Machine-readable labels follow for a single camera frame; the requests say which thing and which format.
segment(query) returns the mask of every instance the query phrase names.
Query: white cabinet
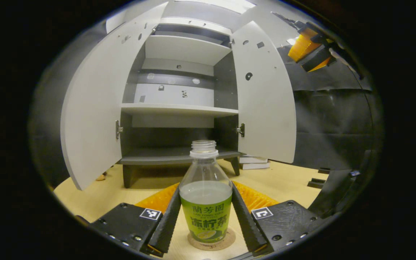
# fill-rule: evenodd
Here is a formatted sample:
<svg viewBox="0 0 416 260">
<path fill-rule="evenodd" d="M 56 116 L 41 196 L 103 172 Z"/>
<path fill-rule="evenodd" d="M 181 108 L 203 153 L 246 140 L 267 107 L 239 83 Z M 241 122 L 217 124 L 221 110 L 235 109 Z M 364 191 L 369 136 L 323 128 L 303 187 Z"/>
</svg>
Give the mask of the white cabinet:
<svg viewBox="0 0 416 260">
<path fill-rule="evenodd" d="M 134 166 L 190 162 L 186 142 L 203 138 L 218 140 L 220 158 L 233 166 L 241 153 L 293 161 L 294 98 L 269 37 L 254 22 L 231 34 L 161 18 L 165 5 L 110 33 L 71 81 L 61 139 L 78 189 L 115 163 L 126 182 Z M 119 139 L 116 120 L 124 127 Z"/>
</svg>

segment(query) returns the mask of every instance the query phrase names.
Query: round coaster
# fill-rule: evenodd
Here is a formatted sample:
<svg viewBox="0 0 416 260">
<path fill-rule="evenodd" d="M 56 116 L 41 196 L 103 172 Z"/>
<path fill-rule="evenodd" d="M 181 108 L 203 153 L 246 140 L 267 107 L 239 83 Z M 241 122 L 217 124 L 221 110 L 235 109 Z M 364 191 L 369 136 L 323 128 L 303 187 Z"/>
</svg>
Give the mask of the round coaster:
<svg viewBox="0 0 416 260">
<path fill-rule="evenodd" d="M 228 227 L 224 239 L 215 243 L 202 243 L 195 240 L 190 233 L 187 235 L 187 239 L 188 242 L 195 248 L 204 251 L 217 251 L 230 247 L 230 245 L 235 241 L 235 233 L 230 227 Z"/>
</svg>

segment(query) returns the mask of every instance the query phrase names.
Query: green bottle label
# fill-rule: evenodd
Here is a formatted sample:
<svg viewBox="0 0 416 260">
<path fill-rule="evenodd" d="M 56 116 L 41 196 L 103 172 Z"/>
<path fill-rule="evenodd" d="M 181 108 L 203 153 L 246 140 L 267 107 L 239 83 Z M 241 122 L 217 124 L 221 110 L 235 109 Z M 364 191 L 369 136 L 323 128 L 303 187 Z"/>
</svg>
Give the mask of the green bottle label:
<svg viewBox="0 0 416 260">
<path fill-rule="evenodd" d="M 222 240 L 228 230 L 232 195 L 215 204 L 195 204 L 181 198 L 181 204 L 192 237 L 203 243 Z"/>
</svg>

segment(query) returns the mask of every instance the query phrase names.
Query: door hinge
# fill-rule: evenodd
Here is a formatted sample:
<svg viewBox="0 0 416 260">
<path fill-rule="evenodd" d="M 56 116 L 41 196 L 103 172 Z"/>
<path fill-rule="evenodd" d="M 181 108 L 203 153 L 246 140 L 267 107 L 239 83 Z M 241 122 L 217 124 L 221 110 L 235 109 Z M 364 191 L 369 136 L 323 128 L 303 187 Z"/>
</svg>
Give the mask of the door hinge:
<svg viewBox="0 0 416 260">
<path fill-rule="evenodd" d="M 120 127 L 120 122 L 118 120 L 115 121 L 115 138 L 118 140 L 120 138 L 120 133 L 123 132 L 123 127 Z"/>
<path fill-rule="evenodd" d="M 245 137 L 245 124 L 241 124 L 239 128 L 236 128 L 235 131 L 240 133 L 240 135 L 244 138 Z"/>
</svg>

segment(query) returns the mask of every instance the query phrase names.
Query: bottle cap opening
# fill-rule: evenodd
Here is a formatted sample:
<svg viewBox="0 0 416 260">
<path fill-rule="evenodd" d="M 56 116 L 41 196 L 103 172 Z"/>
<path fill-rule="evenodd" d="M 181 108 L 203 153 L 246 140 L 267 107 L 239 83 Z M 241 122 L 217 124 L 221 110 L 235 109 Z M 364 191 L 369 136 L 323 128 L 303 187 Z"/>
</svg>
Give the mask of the bottle cap opening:
<svg viewBox="0 0 416 260">
<path fill-rule="evenodd" d="M 192 158 L 216 158 L 219 155 L 216 150 L 216 141 L 214 140 L 195 140 L 192 142 L 192 151 L 190 157 Z"/>
</svg>

